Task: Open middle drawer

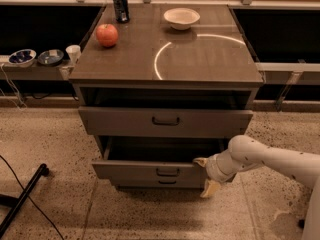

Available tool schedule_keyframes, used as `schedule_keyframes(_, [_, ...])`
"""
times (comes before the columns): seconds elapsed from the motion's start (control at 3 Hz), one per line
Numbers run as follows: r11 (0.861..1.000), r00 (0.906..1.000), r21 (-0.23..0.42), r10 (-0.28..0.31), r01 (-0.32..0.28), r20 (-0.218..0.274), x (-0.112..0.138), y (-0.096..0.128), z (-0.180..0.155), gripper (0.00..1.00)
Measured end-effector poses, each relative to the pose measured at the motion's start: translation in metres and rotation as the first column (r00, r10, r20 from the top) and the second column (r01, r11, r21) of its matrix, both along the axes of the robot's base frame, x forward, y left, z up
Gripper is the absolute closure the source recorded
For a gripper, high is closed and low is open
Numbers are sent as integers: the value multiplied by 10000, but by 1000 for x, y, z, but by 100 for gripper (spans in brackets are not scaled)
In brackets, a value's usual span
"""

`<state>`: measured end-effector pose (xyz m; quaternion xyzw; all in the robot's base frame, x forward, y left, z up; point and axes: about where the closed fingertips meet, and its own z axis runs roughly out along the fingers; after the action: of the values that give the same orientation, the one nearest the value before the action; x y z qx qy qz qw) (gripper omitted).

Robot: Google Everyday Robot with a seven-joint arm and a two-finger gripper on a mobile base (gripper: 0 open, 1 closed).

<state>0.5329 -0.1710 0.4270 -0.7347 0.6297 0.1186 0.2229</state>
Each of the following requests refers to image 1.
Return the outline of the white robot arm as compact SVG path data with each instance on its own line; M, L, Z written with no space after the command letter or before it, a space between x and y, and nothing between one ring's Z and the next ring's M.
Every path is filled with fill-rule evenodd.
M238 172L266 166L312 190L301 240L320 238L320 155L267 146L249 136L233 137L228 148L194 163L206 170L202 198L208 198Z

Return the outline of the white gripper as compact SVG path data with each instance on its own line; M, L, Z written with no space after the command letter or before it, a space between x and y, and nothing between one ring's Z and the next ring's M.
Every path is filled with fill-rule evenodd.
M193 162L205 167L210 178L205 180L204 190L200 194L201 198L210 198L220 189L220 183L231 180L237 173L231 155L228 152L215 154L208 159L204 157L194 158Z

